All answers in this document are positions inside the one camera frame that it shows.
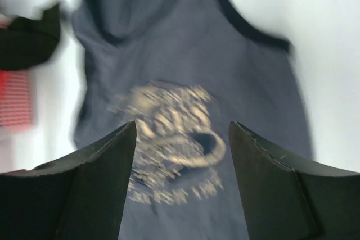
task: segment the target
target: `t-shirt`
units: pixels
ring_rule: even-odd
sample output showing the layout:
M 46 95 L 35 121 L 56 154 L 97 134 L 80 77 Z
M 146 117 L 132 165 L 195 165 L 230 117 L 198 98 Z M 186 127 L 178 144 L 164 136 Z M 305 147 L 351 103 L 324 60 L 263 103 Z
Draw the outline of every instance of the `t-shirt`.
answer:
M 82 0 L 72 22 L 88 86 L 77 146 L 137 126 L 119 239 L 248 239 L 230 122 L 311 157 L 289 43 L 229 0 Z

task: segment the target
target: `black trim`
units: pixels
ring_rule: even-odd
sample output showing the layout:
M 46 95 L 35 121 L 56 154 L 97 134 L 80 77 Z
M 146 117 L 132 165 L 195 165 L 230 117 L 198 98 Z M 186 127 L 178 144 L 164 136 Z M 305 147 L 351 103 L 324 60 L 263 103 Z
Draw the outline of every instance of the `black trim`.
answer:
M 251 24 L 249 24 L 233 7 L 229 0 L 218 0 L 221 9 L 236 30 L 243 36 L 259 43 L 266 44 L 268 46 L 278 47 L 284 49 L 286 52 L 289 51 L 290 42 L 288 40 L 272 37 L 264 32 L 259 31 Z

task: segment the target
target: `beige graphic print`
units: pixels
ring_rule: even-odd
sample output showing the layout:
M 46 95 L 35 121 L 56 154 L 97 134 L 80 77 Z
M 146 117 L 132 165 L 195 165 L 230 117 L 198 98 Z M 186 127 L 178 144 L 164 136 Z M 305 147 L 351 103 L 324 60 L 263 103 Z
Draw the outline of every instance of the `beige graphic print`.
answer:
M 137 126 L 137 147 L 128 188 L 131 200 L 182 204 L 189 196 L 203 200 L 223 189 L 212 166 L 224 157 L 226 145 L 212 131 L 207 107 L 211 101 L 211 95 L 202 87 L 166 90 L 149 85 L 116 97 L 108 110 L 115 114 L 125 112 Z M 197 134 L 212 140 L 211 151 L 204 152 L 194 138 Z M 208 173 L 193 186 L 169 189 L 169 181 L 181 176 L 184 168 L 203 168 Z M 139 189 L 139 182 L 150 187 L 150 192 Z

